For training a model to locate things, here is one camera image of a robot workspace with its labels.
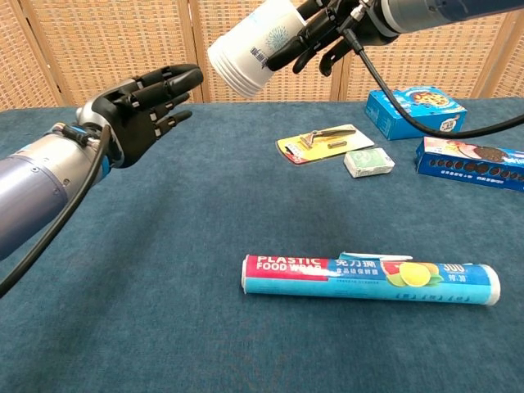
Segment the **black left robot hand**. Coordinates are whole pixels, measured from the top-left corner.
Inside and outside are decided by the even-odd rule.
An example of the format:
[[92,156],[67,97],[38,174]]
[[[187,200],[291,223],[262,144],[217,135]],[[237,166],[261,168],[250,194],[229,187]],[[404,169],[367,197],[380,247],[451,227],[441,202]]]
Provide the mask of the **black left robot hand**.
[[168,65],[125,79],[90,98],[76,112],[78,124],[111,129],[110,157],[115,168],[127,168],[172,128],[192,116],[188,110],[171,114],[201,85],[196,64]]

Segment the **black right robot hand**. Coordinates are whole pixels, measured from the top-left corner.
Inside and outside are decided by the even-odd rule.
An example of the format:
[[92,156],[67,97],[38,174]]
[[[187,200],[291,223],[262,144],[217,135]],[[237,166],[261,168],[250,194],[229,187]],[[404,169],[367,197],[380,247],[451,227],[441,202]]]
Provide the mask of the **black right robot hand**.
[[351,29],[364,46],[386,45],[399,36],[386,23],[379,1],[307,1],[297,11],[306,25],[268,57],[265,66],[271,71],[293,63],[292,71],[298,74],[327,48],[318,68],[328,77],[332,67],[353,50],[342,38],[343,29]]

